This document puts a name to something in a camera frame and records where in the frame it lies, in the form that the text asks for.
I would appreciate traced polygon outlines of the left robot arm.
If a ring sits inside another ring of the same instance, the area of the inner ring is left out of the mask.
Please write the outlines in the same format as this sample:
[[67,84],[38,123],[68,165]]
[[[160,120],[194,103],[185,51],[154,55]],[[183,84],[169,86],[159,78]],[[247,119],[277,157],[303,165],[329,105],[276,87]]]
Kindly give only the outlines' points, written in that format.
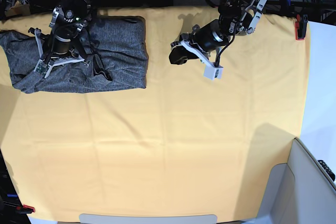
[[171,43],[170,63],[182,65],[190,59],[197,59],[197,53],[206,59],[216,51],[214,65],[220,63],[221,54],[233,43],[237,36],[246,36],[255,31],[267,0],[221,0],[219,4],[211,0],[205,2],[217,8],[219,18],[204,27],[195,25],[191,33],[184,33]]

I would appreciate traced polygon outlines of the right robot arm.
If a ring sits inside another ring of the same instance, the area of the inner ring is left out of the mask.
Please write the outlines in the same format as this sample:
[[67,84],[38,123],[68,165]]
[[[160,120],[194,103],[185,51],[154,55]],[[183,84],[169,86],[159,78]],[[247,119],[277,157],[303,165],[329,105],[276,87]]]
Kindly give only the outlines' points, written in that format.
[[87,60],[82,43],[81,31],[88,26],[91,19],[89,0],[60,0],[53,10],[49,27],[50,35],[43,44],[43,62],[52,59],[80,56]]

